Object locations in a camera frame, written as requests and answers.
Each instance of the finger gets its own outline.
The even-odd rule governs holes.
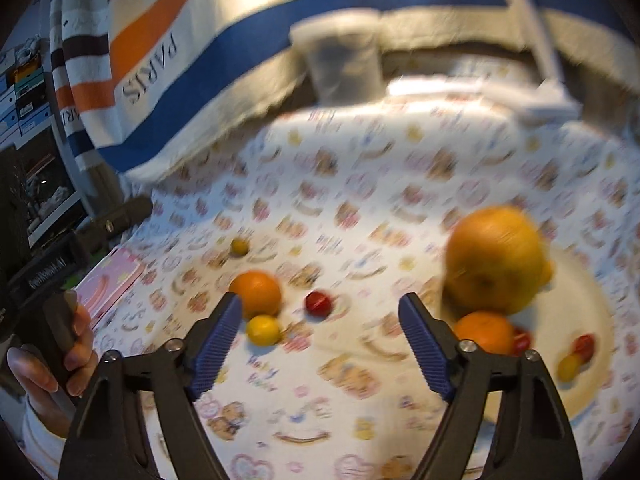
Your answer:
[[[6,354],[6,360],[9,368],[11,368],[11,371],[25,390],[27,389],[27,383],[23,383],[21,379],[25,379],[31,382],[33,386],[41,388],[51,394],[58,390],[58,382],[51,372],[30,352],[21,348],[9,348]]]
[[[94,333],[91,330],[85,330],[78,337],[73,348],[65,355],[65,368],[72,371],[85,366],[91,358],[93,349]]]
[[[82,335],[91,325],[91,315],[84,306],[78,305],[76,314],[74,315],[74,332],[76,335]]]
[[[75,374],[68,380],[66,384],[66,390],[69,395],[74,397],[82,395],[87,385],[89,384],[89,380],[91,380],[91,376],[95,372],[95,368],[98,365],[98,354],[95,351],[92,351],[91,357],[87,364],[85,364],[82,368],[76,371]]]

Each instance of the blue stripe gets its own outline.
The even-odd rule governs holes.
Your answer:
[[[95,149],[95,146],[89,138],[86,130],[74,132],[69,134],[66,138],[69,141],[69,147],[71,148],[71,153],[73,153],[74,156],[82,155],[83,153],[90,152]]]
[[[622,20],[606,0],[536,1],[542,7],[570,12],[628,35]],[[148,162],[223,89],[286,49],[290,26],[303,18],[348,7],[384,11],[415,6],[505,5],[504,0],[293,0],[270,7],[223,31],[164,92],[154,110],[123,143],[98,151],[118,171],[128,171]],[[187,40],[176,37],[178,49],[181,41]]]

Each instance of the table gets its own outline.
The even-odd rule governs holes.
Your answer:
[[[283,344],[258,349],[239,333],[196,404],[229,475],[407,478],[444,406],[401,334],[397,300],[414,290],[432,304],[457,219],[512,203],[609,298],[612,369],[573,423],[584,477],[597,478],[640,415],[639,153],[583,123],[525,128],[459,96],[289,114],[217,142],[153,190],[152,218],[126,242],[146,271],[97,327],[98,353],[184,336],[240,270],[269,270],[284,288]],[[244,259],[226,254],[235,236],[250,238]],[[328,321],[304,317],[312,288],[337,297]],[[143,406],[159,470],[174,478],[149,395]]]

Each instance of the plate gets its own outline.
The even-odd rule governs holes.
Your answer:
[[[613,321],[609,301],[580,262],[553,246],[550,257],[556,263],[556,275],[549,290],[540,292],[530,307],[510,316],[510,321],[531,333],[533,348],[542,356],[569,420],[572,420],[593,402],[607,379],[614,348]],[[444,303],[440,307],[440,317],[450,325],[455,318]],[[559,382],[556,377],[558,363],[568,354],[577,337],[589,333],[596,337],[593,359],[573,383]],[[499,409],[500,392],[491,392],[484,418],[496,422]]]

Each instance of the orange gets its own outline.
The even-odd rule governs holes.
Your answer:
[[[471,339],[492,354],[513,354],[515,331],[509,320],[496,312],[478,310],[462,317],[453,327],[458,339]]]
[[[238,274],[229,285],[242,300],[242,315],[251,319],[258,314],[277,316],[282,302],[278,280],[261,270],[249,270]]]
[[[464,217],[445,252],[445,285],[469,310],[515,314],[553,277],[535,224],[519,209],[495,206]]]

